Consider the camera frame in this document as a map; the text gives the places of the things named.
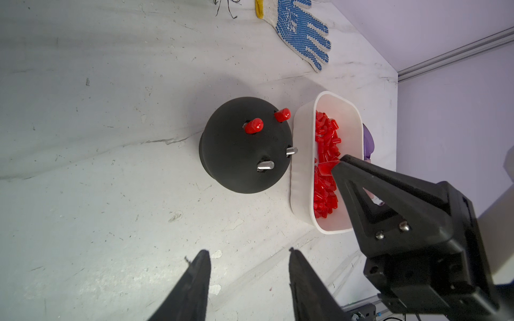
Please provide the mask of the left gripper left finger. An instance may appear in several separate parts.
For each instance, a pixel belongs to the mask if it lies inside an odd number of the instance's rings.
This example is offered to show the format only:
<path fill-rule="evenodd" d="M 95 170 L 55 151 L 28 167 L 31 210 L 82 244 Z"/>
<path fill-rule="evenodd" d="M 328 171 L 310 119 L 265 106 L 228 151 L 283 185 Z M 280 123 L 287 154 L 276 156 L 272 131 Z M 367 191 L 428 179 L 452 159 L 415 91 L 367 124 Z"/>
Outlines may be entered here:
<path fill-rule="evenodd" d="M 201 250 L 149 320 L 205 320 L 210 275 L 209 251 Z"/>

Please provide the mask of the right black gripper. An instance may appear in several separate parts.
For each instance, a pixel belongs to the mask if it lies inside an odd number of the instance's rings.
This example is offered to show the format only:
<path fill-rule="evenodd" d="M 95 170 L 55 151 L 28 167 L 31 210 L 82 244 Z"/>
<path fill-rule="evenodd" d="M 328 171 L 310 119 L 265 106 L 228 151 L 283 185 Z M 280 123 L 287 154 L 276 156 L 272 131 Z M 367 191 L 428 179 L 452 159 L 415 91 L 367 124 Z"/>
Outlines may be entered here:
<path fill-rule="evenodd" d="M 367 261 L 366 278 L 398 314 L 512 320 L 513 285 L 495 285 L 472 203 L 345 155 L 331 171 Z"/>

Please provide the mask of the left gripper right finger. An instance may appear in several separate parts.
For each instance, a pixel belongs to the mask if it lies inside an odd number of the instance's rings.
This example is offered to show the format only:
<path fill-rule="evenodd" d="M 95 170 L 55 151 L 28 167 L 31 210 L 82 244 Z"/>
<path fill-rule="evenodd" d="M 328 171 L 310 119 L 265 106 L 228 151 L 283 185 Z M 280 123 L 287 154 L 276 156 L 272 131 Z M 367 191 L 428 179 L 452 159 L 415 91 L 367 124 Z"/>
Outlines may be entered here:
<path fill-rule="evenodd" d="M 351 320 L 322 283 L 304 255 L 289 249 L 290 289 L 295 320 Z"/>

